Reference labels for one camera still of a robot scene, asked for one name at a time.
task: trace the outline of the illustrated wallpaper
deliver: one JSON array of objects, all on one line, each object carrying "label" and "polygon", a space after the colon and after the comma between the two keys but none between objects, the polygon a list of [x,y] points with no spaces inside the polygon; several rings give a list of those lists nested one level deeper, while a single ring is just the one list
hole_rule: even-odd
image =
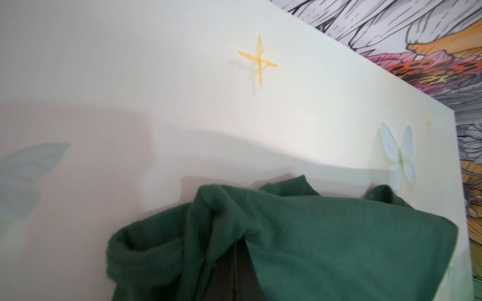
[{"label": "illustrated wallpaper", "polygon": [[475,300],[482,300],[482,123],[457,126]]},{"label": "illustrated wallpaper", "polygon": [[480,0],[270,0],[449,107],[482,102]]}]

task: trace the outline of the butterfly decoration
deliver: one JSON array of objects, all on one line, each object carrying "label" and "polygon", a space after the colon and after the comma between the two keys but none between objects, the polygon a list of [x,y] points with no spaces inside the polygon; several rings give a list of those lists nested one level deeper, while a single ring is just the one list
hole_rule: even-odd
[{"label": "butterfly decoration", "polygon": [[414,152],[414,142],[412,139],[412,128],[408,126],[403,134],[402,146],[399,147],[397,141],[393,137],[392,132],[385,123],[380,123],[380,131],[382,133],[383,148],[385,153],[393,162],[390,167],[390,186],[393,190],[399,190],[402,185],[402,170],[405,171],[408,182],[414,184],[416,182],[415,166],[410,160],[410,156]]},{"label": "butterfly decoration", "polygon": [[39,199],[36,180],[53,170],[69,147],[67,143],[39,144],[0,159],[0,222],[30,214]]}]

